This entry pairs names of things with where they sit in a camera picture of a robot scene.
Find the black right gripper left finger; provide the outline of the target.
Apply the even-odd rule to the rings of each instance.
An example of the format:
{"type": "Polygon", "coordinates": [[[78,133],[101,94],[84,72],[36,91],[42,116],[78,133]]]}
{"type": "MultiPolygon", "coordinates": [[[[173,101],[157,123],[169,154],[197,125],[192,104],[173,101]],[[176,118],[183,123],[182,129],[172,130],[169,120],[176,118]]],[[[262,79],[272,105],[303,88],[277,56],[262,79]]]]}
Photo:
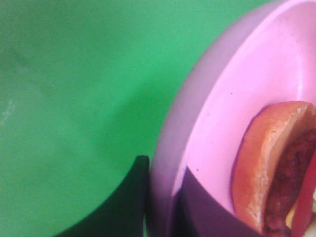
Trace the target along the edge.
{"type": "Polygon", "coordinates": [[[116,190],[93,212],[58,237],[142,237],[149,157],[137,156],[116,190]]]}

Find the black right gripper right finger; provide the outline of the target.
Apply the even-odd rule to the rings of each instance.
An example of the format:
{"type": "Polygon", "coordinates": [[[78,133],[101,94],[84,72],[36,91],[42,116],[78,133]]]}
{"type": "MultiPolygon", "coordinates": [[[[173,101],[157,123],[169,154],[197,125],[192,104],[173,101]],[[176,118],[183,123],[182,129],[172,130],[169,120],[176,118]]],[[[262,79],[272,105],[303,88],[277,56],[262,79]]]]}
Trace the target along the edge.
{"type": "Polygon", "coordinates": [[[187,168],[176,203],[173,237],[260,237],[229,213],[187,168]]]}

